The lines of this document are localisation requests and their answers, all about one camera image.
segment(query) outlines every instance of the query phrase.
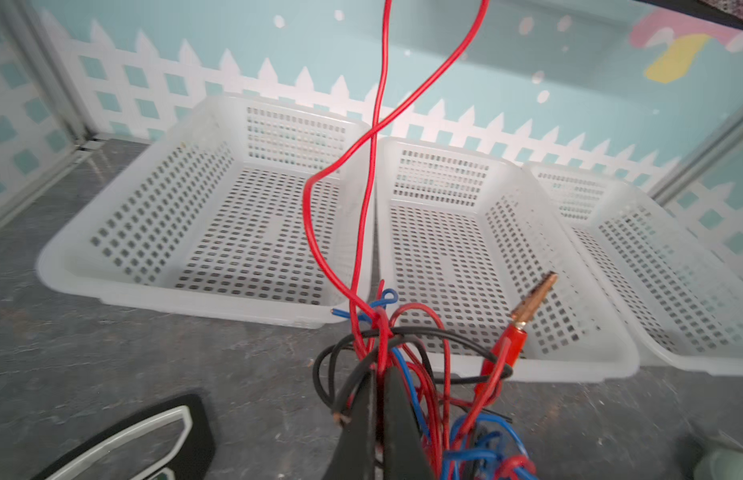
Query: gray floor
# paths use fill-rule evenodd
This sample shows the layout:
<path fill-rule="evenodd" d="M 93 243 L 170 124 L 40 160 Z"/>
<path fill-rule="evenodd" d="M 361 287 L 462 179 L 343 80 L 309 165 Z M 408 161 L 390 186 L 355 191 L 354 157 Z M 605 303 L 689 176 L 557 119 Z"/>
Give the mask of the gray floor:
<path fill-rule="evenodd" d="M 43 245 L 142 149 L 111 140 L 0 230 L 0 479 L 29 478 L 189 389 L 213 417 L 207 478 L 320 478 L 338 429 L 310 365 L 346 324 L 308 331 L 167 315 L 38 281 Z M 743 379 L 670 368 L 597 385 L 511 382 L 494 408 L 515 418 L 541 478 L 686 478 L 697 428 L 743 444 Z"/>

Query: perforated basket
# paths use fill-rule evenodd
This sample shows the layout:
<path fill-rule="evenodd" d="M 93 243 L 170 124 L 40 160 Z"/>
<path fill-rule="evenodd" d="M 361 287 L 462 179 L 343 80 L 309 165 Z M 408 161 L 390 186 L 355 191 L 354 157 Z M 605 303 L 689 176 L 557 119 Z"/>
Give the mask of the perforated basket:
<path fill-rule="evenodd" d="M 635 344 L 544 192 L 520 168 L 409 140 L 386 139 L 380 151 L 380 269 L 400 302 L 428 304 L 449 330 L 491 349 L 511 310 L 553 270 L 558 282 L 527 325 L 513 379 L 599 382 L 635 373 Z M 417 311 L 400 324 L 432 325 Z M 441 343 L 424 341 L 442 369 Z M 477 375 L 481 362 L 452 344 L 458 375 Z"/>
<path fill-rule="evenodd" d="M 116 305 L 305 328 L 337 322 L 328 307 L 343 296 L 306 243 L 302 187 L 366 129 L 277 101 L 208 97 L 46 245 L 38 274 L 52 289 Z M 313 194 L 319 244 L 348 284 L 367 168 L 362 149 Z M 367 245 L 373 230 L 369 216 Z"/>
<path fill-rule="evenodd" d="M 644 192 L 576 168 L 528 164 L 645 365 L 743 375 L 743 283 Z"/>

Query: white picket fence decal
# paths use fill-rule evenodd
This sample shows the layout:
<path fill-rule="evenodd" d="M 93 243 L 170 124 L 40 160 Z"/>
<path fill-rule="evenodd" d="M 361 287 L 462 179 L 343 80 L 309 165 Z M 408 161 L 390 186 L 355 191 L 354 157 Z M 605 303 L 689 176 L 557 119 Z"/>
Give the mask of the white picket fence decal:
<path fill-rule="evenodd" d="M 676 198 L 686 192 L 698 197 L 693 204 L 683 208 L 677 201 L 672 200 L 666 206 L 681 225 L 697 236 L 700 243 L 712 250 L 729 268 L 743 279 L 743 252 L 735 254 L 724 243 L 737 233 L 743 233 L 743 208 L 735 210 L 726 203 L 731 195 L 734 182 L 717 185 L 708 189 L 700 182 L 693 182 Z M 699 222 L 699 219 L 708 211 L 714 210 L 723 217 L 721 223 L 708 229 Z"/>
<path fill-rule="evenodd" d="M 224 91 L 241 93 L 255 91 L 267 98 L 290 98 L 297 104 L 312 107 L 322 105 L 331 112 L 347 115 L 348 112 L 357 112 L 367 123 L 371 123 L 376 86 L 368 92 L 363 101 L 350 98 L 345 78 L 340 76 L 326 94 L 315 91 L 310 73 L 303 68 L 294 85 L 278 82 L 278 74 L 273 69 L 270 60 L 265 59 L 256 78 L 241 74 L 236 60 L 230 51 L 225 50 L 220 60 L 220 68 L 204 68 L 190 44 L 183 40 L 180 47 L 179 61 L 166 60 L 158 55 L 151 41 L 141 31 L 136 37 L 136 52 L 127 52 L 115 48 L 108 34 L 96 21 L 92 21 L 90 42 L 81 42 L 70 37 L 69 33 L 59 24 L 50 12 L 41 13 L 41 22 L 49 34 L 54 50 L 70 75 L 70 79 L 78 91 L 88 115 L 94 125 L 102 131 L 112 132 L 110 122 L 119 122 L 128 125 L 131 134 L 136 137 L 148 138 L 148 129 L 167 130 L 176 122 L 176 107 L 192 108 L 206 96 L 206 82 L 222 84 Z M 84 55 L 97 58 L 102 62 L 108 77 L 107 80 L 90 78 L 84 71 L 79 56 Z M 129 83 L 124 72 L 124 65 L 142 68 L 146 74 L 149 88 L 133 86 Z M 179 75 L 185 79 L 187 96 L 172 94 L 166 87 L 164 74 Z M 120 112 L 103 109 L 97 91 L 115 94 L 120 104 Z M 158 118 L 147 118 L 140 114 L 136 99 L 152 101 L 158 111 Z M 383 108 L 382 114 L 388 114 L 392 109 Z M 391 135 L 406 137 L 410 125 L 423 127 L 422 140 L 435 141 L 439 131 L 452 133 L 450 145 L 463 147 L 468 137 L 477 138 L 480 143 L 478 151 L 491 152 L 495 143 L 506 144 L 503 158 L 517 164 L 517 156 L 524 148 L 532 150 L 530 161 L 542 161 L 548 154 L 557 155 L 557 164 L 568 164 L 572 159 L 581 160 L 580 168 L 592 169 L 597 164 L 604 165 L 604 174 L 615 174 L 617 170 L 626 170 L 625 180 L 633 181 L 641 174 L 649 175 L 649 179 L 640 187 L 648 190 L 664 175 L 668 174 L 680 161 L 674 158 L 662 166 L 653 164 L 658 152 L 654 151 L 644 158 L 633 161 L 631 156 L 635 145 L 631 145 L 615 156 L 606 155 L 609 140 L 601 142 L 592 150 L 582 150 L 585 133 L 580 134 L 568 144 L 557 144 L 558 127 L 552 129 L 541 139 L 531 138 L 532 120 L 528 120 L 518 130 L 508 132 L 504 130 L 503 114 L 499 114 L 486 128 L 478 127 L 474 123 L 474 109 L 470 107 L 457 120 L 445 118 L 445 103 L 438 101 L 427 114 L 418 114 L 409 108 L 392 125 Z"/>

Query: pink decoration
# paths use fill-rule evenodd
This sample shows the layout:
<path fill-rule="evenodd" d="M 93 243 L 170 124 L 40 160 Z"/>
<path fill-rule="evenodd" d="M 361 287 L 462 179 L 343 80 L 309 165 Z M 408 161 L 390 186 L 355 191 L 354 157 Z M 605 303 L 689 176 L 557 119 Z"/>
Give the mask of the pink decoration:
<path fill-rule="evenodd" d="M 724 46 L 729 45 L 742 32 L 735 28 L 725 27 L 699 18 L 677 13 L 664 8 L 657 8 L 654 12 L 641 18 L 630 33 L 630 44 L 635 48 L 645 48 L 657 32 L 663 28 L 673 30 L 674 40 L 691 34 L 707 34 L 715 38 Z"/>

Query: wall mural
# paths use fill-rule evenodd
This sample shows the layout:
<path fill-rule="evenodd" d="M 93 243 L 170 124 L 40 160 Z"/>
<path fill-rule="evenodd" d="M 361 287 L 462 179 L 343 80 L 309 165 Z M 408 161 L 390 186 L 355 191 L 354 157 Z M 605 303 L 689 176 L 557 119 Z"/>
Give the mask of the wall mural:
<path fill-rule="evenodd" d="M 207 94 L 223 92 L 370 123 L 379 2 L 32 3 L 100 131 L 156 139 Z M 673 51 L 688 66 L 678 80 L 660 83 L 643 72 L 658 56 L 668 58 L 660 66 L 678 62 L 679 54 L 662 55 L 667 47 L 652 40 L 658 31 L 670 38 L 657 14 L 664 11 L 627 0 L 565 3 L 492 2 L 463 58 L 383 134 L 517 164 L 586 168 L 647 190 L 743 104 L 743 51 L 727 50 L 743 47 L 743 35 L 681 40 L 704 29 L 681 29 L 676 20 Z M 396 1 L 383 113 L 459 43 L 476 7 L 475 0 Z M 634 25 L 645 37 L 636 40 L 641 48 L 629 38 Z M 698 47 L 695 56 L 687 43 Z M 727 88 L 710 88 L 721 84 Z"/>
<path fill-rule="evenodd" d="M 630 33 L 630 44 L 635 48 L 667 45 L 667 50 L 645 71 L 649 80 L 665 84 L 686 75 L 697 53 L 711 40 L 728 52 L 743 50 L 742 31 L 664 8 L 641 18 Z"/>

